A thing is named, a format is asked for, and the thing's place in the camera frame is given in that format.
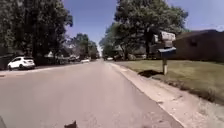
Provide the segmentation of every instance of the asphalt road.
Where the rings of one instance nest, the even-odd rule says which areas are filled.
[[[103,61],[0,79],[7,128],[182,128]]]

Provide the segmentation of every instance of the small animal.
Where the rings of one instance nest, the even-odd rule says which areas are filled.
[[[65,128],[78,128],[76,121],[73,124],[65,125]]]

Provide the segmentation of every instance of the sidewalk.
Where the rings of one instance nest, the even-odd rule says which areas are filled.
[[[110,63],[140,91],[156,101],[185,128],[224,127],[224,107],[202,100],[160,81],[139,76],[136,72]]]

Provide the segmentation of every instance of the car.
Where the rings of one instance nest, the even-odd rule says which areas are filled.
[[[88,63],[88,62],[90,62],[90,60],[89,59],[84,59],[84,60],[81,60],[81,62],[82,63]]]
[[[111,60],[113,60],[113,58],[112,57],[108,57],[107,60],[108,61],[111,61]]]
[[[8,69],[34,69],[35,63],[32,57],[16,57],[8,64]]]

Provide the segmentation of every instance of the window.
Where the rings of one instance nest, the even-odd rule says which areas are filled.
[[[198,42],[195,39],[190,40],[190,46],[191,47],[197,47],[198,46]]]
[[[15,58],[14,60],[12,60],[12,62],[16,62],[16,61],[20,61],[21,58]]]
[[[24,57],[24,60],[33,60],[32,57]]]

